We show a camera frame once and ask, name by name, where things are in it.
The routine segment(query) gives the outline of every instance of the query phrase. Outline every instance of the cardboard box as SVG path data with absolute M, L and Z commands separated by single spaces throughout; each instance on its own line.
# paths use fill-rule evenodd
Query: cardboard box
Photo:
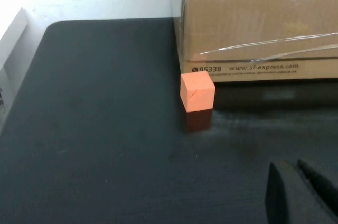
M 172 0 L 181 72 L 338 78 L 338 0 Z

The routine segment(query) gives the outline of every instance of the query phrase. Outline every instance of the black mat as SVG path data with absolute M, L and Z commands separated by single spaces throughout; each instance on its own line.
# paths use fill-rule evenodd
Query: black mat
M 49 27 L 0 138 L 1 223 L 266 223 L 271 161 L 338 170 L 337 108 L 186 135 L 178 96 L 171 19 Z

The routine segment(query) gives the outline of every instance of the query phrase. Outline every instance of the orange cube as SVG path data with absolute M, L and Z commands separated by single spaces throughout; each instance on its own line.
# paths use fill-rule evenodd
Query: orange cube
M 181 74 L 180 96 L 186 112 L 212 109 L 215 90 L 206 71 Z

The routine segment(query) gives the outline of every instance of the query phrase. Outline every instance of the website address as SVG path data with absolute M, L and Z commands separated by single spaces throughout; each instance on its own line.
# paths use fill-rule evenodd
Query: website address
M 298 64 L 279 64 L 272 66 L 242 66 L 242 67 L 229 67 L 230 71 L 245 71 L 245 70 L 276 70 L 276 69 L 297 69 L 299 67 Z

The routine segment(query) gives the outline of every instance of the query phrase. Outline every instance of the table surface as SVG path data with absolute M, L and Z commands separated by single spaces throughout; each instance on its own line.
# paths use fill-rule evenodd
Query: table surface
M 50 26 L 0 138 L 1 223 L 267 223 L 271 161 L 338 170 L 337 108 L 186 134 L 179 76 L 172 19 Z

